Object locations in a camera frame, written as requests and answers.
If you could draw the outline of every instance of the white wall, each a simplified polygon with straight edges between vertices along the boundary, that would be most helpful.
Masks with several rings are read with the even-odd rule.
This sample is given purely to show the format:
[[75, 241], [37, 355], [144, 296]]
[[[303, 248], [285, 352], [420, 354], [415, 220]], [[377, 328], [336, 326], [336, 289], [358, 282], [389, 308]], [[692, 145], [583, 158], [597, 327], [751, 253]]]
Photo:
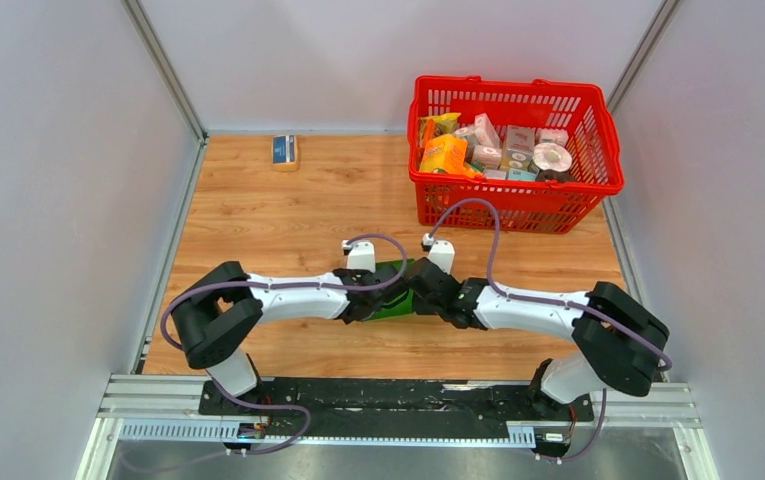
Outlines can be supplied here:
[[73, 478], [194, 155], [120, 2], [0, 2], [0, 478]]
[[765, 1], [687, 0], [617, 112], [619, 206], [721, 478], [765, 478]]
[[144, 0], [209, 130], [405, 130], [414, 79], [611, 90], [661, 0]]

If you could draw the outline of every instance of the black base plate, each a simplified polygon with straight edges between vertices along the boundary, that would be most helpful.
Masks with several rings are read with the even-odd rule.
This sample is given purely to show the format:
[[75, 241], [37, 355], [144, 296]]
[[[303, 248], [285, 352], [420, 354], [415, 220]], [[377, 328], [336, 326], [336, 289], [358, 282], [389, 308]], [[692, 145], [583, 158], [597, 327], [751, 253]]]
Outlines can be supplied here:
[[[306, 435], [396, 438], [508, 438], [506, 421], [570, 422], [570, 411], [539, 418], [524, 403], [527, 385], [468, 385], [463, 380], [376, 380], [277, 377], [264, 381], [247, 401], [302, 405], [312, 413]], [[573, 403], [577, 420], [594, 420], [588, 395]], [[214, 383], [205, 382], [202, 415], [258, 414], [226, 400]], [[272, 412], [267, 433], [291, 435], [302, 414]]]

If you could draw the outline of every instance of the yellow package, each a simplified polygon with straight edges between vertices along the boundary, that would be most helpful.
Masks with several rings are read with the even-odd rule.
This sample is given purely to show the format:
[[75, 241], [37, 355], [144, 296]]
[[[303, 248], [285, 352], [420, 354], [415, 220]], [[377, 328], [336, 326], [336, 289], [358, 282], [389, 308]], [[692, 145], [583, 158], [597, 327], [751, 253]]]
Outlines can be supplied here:
[[431, 137], [440, 137], [448, 133], [453, 133], [459, 128], [459, 117], [461, 113], [445, 113], [443, 115], [431, 115], [420, 117], [420, 128], [417, 132], [418, 146], [423, 146], [423, 132], [426, 130], [426, 122], [432, 119], [435, 122], [435, 133]]
[[475, 177], [479, 172], [468, 168], [464, 163], [467, 153], [467, 140], [446, 134], [435, 137], [426, 144], [420, 171], [423, 173], [449, 173]]

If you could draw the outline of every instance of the orange package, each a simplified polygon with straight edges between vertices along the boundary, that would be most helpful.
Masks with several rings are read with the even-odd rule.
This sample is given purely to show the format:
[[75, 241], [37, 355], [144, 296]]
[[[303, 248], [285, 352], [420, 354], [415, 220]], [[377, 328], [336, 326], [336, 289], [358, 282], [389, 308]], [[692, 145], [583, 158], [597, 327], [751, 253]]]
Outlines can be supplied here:
[[420, 171], [423, 173], [449, 173], [475, 177], [479, 172], [465, 164], [467, 140], [446, 134], [430, 139], [426, 143]]

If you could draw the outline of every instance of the gray floor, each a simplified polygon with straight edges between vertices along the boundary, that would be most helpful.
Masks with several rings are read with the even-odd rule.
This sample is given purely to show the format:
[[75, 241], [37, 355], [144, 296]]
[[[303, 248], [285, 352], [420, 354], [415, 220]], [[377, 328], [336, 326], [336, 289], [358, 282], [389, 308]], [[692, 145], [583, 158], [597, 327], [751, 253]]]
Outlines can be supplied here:
[[[577, 431], [575, 446], [588, 438]], [[118, 448], [139, 467], [166, 467], [221, 450], [214, 443], [140, 442]], [[433, 448], [296, 445], [261, 457], [220, 457], [160, 475], [136, 474], [119, 462], [109, 478], [130, 479], [684, 479], [670, 429], [607, 429], [589, 454], [570, 464], [537, 462], [528, 451], [499, 448]]]

